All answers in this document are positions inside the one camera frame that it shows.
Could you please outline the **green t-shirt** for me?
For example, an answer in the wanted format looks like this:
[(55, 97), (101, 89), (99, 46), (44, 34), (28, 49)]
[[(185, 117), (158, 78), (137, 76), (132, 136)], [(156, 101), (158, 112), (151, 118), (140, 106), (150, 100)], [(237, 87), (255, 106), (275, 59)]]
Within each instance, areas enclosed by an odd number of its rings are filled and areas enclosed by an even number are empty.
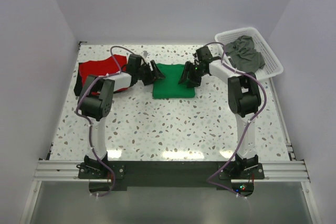
[(165, 79), (156, 80), (153, 84), (154, 99), (191, 99), (195, 97), (195, 89), (188, 88), (185, 83), (179, 84), (184, 65), (157, 64)]

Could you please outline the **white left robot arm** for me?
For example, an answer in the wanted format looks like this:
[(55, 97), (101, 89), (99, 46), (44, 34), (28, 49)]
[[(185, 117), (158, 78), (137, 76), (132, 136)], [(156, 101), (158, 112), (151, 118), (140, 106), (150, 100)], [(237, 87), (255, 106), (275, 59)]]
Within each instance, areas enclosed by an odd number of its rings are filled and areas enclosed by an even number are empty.
[(80, 179), (115, 179), (115, 172), (108, 164), (105, 138), (106, 117), (112, 109), (114, 93), (132, 87), (139, 80), (147, 86), (164, 79), (155, 61), (146, 62), (136, 54), (129, 55), (126, 65), (116, 73), (86, 78), (76, 107), (76, 114), (86, 119), (89, 126), (88, 152), (84, 162), (77, 165)]

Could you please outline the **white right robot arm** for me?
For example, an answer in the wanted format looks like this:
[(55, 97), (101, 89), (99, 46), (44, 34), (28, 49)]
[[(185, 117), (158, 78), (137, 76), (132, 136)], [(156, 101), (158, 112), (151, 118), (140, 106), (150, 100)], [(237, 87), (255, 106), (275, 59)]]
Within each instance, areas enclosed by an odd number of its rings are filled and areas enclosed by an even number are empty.
[(193, 56), (193, 62), (185, 63), (179, 84), (199, 87), (206, 74), (227, 84), (228, 105), (236, 118), (238, 144), (219, 172), (231, 178), (246, 178), (259, 165), (255, 118), (266, 106), (261, 103), (260, 82), (254, 73), (245, 73), (226, 64), (225, 55), (214, 57), (207, 45), (198, 48)]

